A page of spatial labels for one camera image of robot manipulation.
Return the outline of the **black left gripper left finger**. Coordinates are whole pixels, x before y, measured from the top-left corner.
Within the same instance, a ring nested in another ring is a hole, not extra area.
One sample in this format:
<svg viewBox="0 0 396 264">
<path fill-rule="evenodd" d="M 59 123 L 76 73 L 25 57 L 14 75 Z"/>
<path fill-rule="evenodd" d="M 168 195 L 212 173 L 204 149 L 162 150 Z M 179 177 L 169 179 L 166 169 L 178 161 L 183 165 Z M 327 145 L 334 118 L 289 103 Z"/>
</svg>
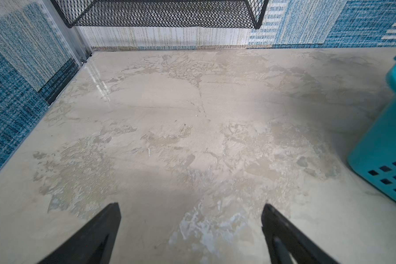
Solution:
<svg viewBox="0 0 396 264">
<path fill-rule="evenodd" d="M 108 264 L 121 223 L 119 203 L 110 203 L 41 264 Z"/>
</svg>

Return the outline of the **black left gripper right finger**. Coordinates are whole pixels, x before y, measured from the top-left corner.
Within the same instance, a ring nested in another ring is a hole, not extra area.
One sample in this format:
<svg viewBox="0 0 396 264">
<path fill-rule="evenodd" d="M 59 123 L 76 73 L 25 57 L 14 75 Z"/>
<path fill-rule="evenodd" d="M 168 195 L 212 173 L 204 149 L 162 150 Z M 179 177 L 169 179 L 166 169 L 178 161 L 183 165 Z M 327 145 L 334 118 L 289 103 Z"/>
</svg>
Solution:
<svg viewBox="0 0 396 264">
<path fill-rule="evenodd" d="M 264 206 L 261 222 L 273 264 L 337 263 L 269 203 Z"/>
</svg>

